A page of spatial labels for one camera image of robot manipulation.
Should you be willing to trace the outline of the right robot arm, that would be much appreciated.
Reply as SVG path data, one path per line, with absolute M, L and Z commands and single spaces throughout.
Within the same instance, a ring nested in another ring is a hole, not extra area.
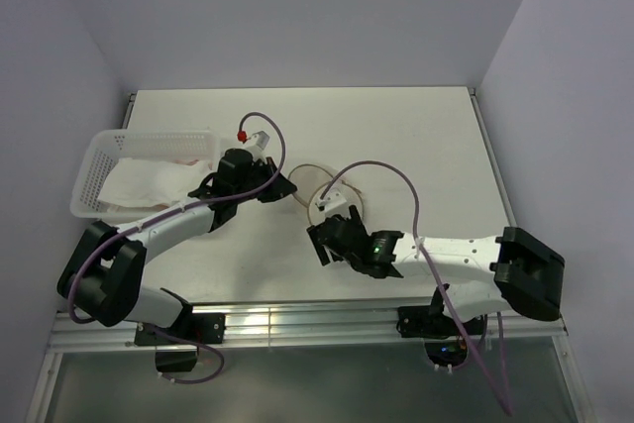
M 307 230 L 321 264 L 345 262 L 376 279 L 428 275 L 429 304 L 398 310 L 404 338 L 476 335 L 485 316 L 513 310 L 532 320 L 561 316 L 564 258 L 525 230 L 507 227 L 480 239 L 425 238 L 400 231 L 369 233 L 356 206 Z

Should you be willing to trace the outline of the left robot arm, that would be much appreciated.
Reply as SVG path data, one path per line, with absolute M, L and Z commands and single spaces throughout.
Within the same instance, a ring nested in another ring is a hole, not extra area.
M 171 343 L 185 341 L 194 332 L 192 304 L 165 288 L 144 287 L 146 265 L 185 241 L 220 229 L 247 201 L 272 203 L 295 191 L 273 159 L 230 149 L 194 190 L 164 211 L 135 224 L 93 222 L 57 283 L 70 319 L 104 327 L 133 322 Z

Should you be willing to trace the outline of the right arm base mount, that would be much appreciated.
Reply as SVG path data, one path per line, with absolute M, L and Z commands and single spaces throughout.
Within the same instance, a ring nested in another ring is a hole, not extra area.
M 439 368 L 458 368 L 467 362 L 469 348 L 455 321 L 432 306 L 397 308 L 396 331 L 403 339 L 422 339 L 430 362 Z

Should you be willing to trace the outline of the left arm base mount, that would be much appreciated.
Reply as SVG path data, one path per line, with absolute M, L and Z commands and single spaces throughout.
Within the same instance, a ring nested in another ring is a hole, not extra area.
M 134 345 L 156 348 L 156 369 L 163 375 L 190 373 L 209 355 L 213 355 L 212 362 L 218 364 L 213 373 L 216 375 L 222 370 L 225 360 L 214 345 L 223 343 L 224 332 L 223 313 L 194 313 L 169 328 L 139 324 Z

